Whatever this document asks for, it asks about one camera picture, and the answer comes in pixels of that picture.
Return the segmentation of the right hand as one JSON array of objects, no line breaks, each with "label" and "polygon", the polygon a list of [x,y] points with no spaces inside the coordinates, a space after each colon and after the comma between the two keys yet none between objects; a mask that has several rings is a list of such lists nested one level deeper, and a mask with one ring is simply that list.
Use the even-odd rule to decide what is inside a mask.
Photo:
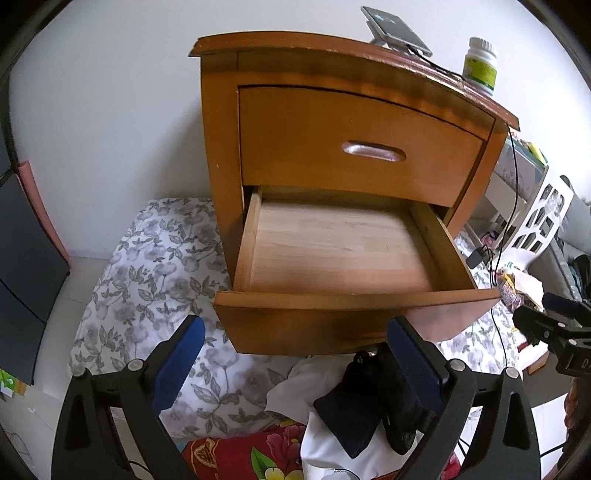
[{"label": "right hand", "polygon": [[567,444],[576,443],[590,427],[590,380],[576,377],[564,401]]}]

